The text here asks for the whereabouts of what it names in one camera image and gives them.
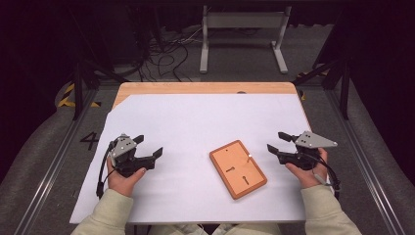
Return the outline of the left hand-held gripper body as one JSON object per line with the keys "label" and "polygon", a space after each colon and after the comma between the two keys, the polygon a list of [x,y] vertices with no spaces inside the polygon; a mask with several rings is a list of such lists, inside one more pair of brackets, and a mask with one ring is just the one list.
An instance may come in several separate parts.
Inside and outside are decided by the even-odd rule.
{"label": "left hand-held gripper body", "polygon": [[152,156],[140,157],[135,156],[137,149],[134,138],[122,133],[116,140],[111,142],[109,157],[114,169],[124,177],[129,177],[139,168],[154,169],[155,163]]}

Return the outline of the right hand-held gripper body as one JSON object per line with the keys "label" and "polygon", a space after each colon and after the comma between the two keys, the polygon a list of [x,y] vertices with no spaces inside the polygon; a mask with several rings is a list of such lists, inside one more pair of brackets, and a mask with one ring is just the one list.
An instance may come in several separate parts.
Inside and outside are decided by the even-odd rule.
{"label": "right hand-held gripper body", "polygon": [[297,149],[295,153],[279,151],[280,154],[277,158],[281,165],[290,163],[303,170],[314,169],[317,164],[327,165],[320,156],[318,149],[338,146],[336,141],[329,140],[311,131],[305,131],[297,137],[297,141],[293,142]]}

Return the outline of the person's left hand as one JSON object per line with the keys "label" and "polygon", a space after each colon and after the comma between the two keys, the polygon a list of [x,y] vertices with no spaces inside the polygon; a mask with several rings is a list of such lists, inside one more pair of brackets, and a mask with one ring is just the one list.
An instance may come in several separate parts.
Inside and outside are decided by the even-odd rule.
{"label": "person's left hand", "polygon": [[114,169],[110,158],[107,158],[107,168],[109,172],[109,188],[125,197],[132,196],[136,183],[145,175],[147,171],[144,167],[141,167],[129,177],[124,177]]}

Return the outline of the person's right hand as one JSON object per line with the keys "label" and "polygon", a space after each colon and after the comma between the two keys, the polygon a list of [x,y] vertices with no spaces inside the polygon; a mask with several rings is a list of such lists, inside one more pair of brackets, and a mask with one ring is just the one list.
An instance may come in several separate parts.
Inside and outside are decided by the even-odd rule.
{"label": "person's right hand", "polygon": [[302,189],[321,185],[322,180],[327,179],[327,168],[322,164],[317,164],[312,170],[303,170],[290,163],[285,167],[299,180]]}

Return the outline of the yellow black hazard tape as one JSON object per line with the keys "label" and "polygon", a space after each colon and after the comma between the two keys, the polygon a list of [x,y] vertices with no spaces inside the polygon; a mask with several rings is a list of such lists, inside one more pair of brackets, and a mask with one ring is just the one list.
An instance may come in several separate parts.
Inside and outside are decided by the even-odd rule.
{"label": "yellow black hazard tape", "polygon": [[[326,77],[326,76],[327,76],[327,74],[328,74],[328,72],[327,72],[327,71],[323,71],[323,72],[318,73],[318,74],[317,74],[317,76],[319,76],[319,77]],[[300,72],[300,73],[297,75],[297,78],[301,78],[301,77],[303,77],[303,76],[305,76],[305,75],[307,75],[307,72]],[[299,94],[300,94],[300,99],[301,99],[302,101],[305,101],[305,100],[306,100],[305,93],[304,93],[302,90],[300,90],[300,91],[299,91]]]}
{"label": "yellow black hazard tape", "polygon": [[58,102],[58,107],[75,107],[75,102],[72,101],[69,97],[74,91],[75,85],[71,82],[65,89],[64,95],[61,100]]}

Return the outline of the white paper sheet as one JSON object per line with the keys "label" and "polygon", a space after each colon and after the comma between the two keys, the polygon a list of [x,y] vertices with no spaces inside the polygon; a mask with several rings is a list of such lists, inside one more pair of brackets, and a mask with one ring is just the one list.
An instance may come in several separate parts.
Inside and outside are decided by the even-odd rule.
{"label": "white paper sheet", "polygon": [[[309,124],[295,94],[131,95],[109,112],[71,222],[98,202],[102,159],[111,141],[125,133],[144,136],[138,156],[162,155],[135,186],[129,222],[136,224],[302,221],[298,180],[268,152],[292,152],[280,132],[300,135]],[[265,185],[234,200],[214,168],[211,151],[239,140],[267,178]]]}

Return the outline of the black metal stand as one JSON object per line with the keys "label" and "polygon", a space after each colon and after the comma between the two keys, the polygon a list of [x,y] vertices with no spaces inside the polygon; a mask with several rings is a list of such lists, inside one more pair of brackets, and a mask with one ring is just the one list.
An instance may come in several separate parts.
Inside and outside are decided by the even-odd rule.
{"label": "black metal stand", "polygon": [[350,84],[350,57],[340,57],[332,62],[323,64],[314,70],[309,71],[303,75],[299,75],[295,80],[292,81],[294,86],[301,85],[313,77],[316,77],[323,71],[327,72],[327,75],[321,82],[322,87],[325,90],[333,90],[338,82],[341,83],[340,91],[340,112],[344,119],[348,119],[347,105],[348,105],[348,91]]}
{"label": "black metal stand", "polygon": [[89,61],[89,60],[81,60],[74,66],[74,76],[73,76],[73,84],[74,84],[74,103],[75,103],[75,111],[73,115],[73,120],[78,120],[80,115],[82,114],[86,103],[84,102],[83,98],[83,85],[86,85],[87,89],[94,89],[97,90],[100,86],[100,81],[98,75],[95,71],[101,72],[103,75],[107,76],[108,78],[115,80],[119,83],[126,82],[126,79],[122,76],[115,74],[114,72],[107,70],[98,64]]}

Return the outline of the wooden table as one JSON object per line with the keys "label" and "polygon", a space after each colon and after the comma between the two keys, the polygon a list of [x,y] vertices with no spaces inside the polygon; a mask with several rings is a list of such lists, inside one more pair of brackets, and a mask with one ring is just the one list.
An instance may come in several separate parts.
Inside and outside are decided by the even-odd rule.
{"label": "wooden table", "polygon": [[105,120],[105,140],[121,133],[269,139],[310,129],[291,82],[124,82],[115,104]]}

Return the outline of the person's left leg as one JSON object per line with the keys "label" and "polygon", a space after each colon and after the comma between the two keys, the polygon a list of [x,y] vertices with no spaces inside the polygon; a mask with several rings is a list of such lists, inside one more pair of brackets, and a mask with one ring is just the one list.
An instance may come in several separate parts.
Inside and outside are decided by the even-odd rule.
{"label": "person's left leg", "polygon": [[150,231],[151,235],[208,235],[205,230],[197,224],[183,225],[154,225]]}

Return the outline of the person's leg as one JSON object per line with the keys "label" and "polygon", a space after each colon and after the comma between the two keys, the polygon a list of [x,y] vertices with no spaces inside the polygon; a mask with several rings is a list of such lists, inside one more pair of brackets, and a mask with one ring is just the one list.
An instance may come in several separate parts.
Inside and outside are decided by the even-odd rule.
{"label": "person's leg", "polygon": [[220,224],[211,235],[281,235],[277,224]]}
{"label": "person's leg", "polygon": [[183,225],[154,225],[150,231],[151,235],[208,235],[205,230],[197,224]]}

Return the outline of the person's right leg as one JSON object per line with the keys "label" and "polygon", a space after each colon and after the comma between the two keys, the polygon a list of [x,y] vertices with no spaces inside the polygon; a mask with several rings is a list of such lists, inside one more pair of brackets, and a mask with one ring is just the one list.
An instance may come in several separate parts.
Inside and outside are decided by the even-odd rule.
{"label": "person's right leg", "polygon": [[277,224],[220,224],[211,235],[281,235]]}

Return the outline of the white metal stand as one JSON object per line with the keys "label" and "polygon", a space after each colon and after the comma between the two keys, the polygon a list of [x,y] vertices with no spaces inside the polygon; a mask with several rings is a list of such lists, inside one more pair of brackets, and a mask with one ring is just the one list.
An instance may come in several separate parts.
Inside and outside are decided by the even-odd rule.
{"label": "white metal stand", "polygon": [[203,44],[200,61],[200,73],[208,72],[208,30],[210,28],[276,28],[277,38],[270,42],[281,74],[288,73],[288,67],[281,51],[292,7],[277,12],[211,12],[203,8],[202,32]]}

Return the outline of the aluminium floor rail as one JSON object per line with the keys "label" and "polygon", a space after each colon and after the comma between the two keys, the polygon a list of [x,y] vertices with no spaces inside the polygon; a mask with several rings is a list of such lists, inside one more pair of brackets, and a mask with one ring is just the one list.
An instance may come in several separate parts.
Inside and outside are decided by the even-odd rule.
{"label": "aluminium floor rail", "polygon": [[77,129],[80,127],[90,105],[92,104],[96,90],[88,90],[85,92],[85,98],[81,101],[83,108],[77,113],[76,119],[70,123],[70,126],[62,140],[57,153],[51,161],[45,175],[38,184],[37,190],[31,199],[31,202],[16,228],[14,235],[28,235],[31,227],[38,214],[40,213],[49,193],[59,175],[59,172],[66,160],[69,146],[75,136]]}
{"label": "aluminium floor rail", "polygon": [[326,97],[329,100],[332,109],[336,113],[348,143],[354,153],[354,158],[357,162],[358,168],[363,175],[364,181],[369,189],[372,198],[390,232],[391,235],[407,235],[404,231],[399,219],[392,208],[392,204],[386,195],[384,187],[381,185],[373,167],[370,165],[366,154],[360,145],[356,133],[352,128],[351,123],[344,118],[341,109],[340,101],[336,96],[336,93],[332,90],[325,91]]}

